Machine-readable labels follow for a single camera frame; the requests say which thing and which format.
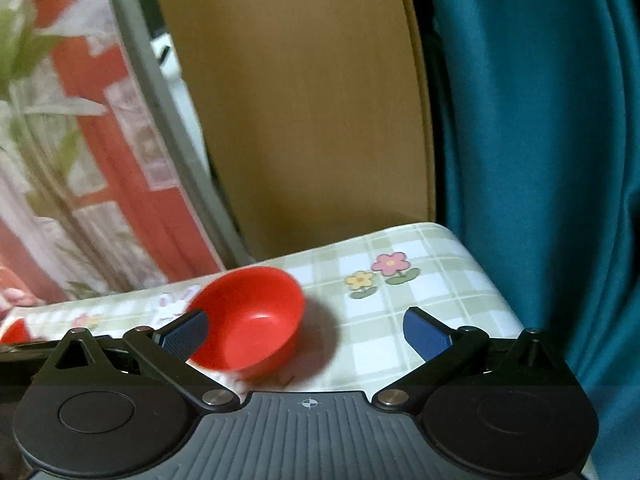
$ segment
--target wooden board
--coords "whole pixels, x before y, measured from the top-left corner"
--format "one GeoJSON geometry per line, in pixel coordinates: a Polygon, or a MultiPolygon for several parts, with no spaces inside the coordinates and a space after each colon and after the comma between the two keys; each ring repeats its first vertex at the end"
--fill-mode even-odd
{"type": "Polygon", "coordinates": [[[433,219],[426,82],[403,0],[160,1],[253,256],[433,219]]]}

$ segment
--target checkered tablecloth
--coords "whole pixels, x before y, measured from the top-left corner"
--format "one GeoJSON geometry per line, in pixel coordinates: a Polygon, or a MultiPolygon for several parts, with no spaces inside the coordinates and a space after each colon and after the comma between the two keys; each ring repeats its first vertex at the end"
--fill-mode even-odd
{"type": "MultiPolygon", "coordinates": [[[[274,376],[245,384],[205,370],[240,394],[261,388],[364,390],[372,396],[422,364],[402,337],[402,316],[414,305],[449,326],[475,325],[494,337],[515,337],[522,329],[466,249],[437,224],[386,229],[262,264],[284,269],[302,284],[306,314],[294,359],[274,376]],[[388,262],[404,270],[393,276],[372,270],[386,272],[388,262]]],[[[214,279],[203,276],[130,294],[17,308],[3,325],[24,317],[35,337],[62,338],[73,326],[120,337],[140,324],[157,328],[175,319],[214,279]]]]}

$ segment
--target yellow flower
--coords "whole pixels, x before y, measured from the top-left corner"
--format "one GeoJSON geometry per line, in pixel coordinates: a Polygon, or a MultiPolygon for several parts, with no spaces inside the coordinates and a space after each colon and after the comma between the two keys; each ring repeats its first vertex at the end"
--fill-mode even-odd
{"type": "Polygon", "coordinates": [[[349,276],[346,280],[347,285],[351,290],[358,290],[363,286],[371,286],[371,279],[373,278],[373,272],[365,272],[364,270],[358,270],[355,274],[349,276]]]}

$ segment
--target teal curtain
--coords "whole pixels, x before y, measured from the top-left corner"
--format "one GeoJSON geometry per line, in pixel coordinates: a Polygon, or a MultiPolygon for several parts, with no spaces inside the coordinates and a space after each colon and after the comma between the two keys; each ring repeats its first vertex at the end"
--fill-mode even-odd
{"type": "Polygon", "coordinates": [[[640,478],[640,38],[632,0],[431,0],[442,221],[600,417],[604,480],[640,478]]]}

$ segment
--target metal screw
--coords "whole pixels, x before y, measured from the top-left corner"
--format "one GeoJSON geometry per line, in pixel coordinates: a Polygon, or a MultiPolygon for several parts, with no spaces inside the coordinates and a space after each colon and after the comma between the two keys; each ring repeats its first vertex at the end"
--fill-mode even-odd
{"type": "Polygon", "coordinates": [[[229,390],[209,390],[202,394],[202,400],[211,406],[222,406],[234,400],[234,394],[229,390]]]}
{"type": "Polygon", "coordinates": [[[403,390],[383,390],[378,394],[378,400],[385,406],[399,406],[409,400],[409,395],[403,390]]]}

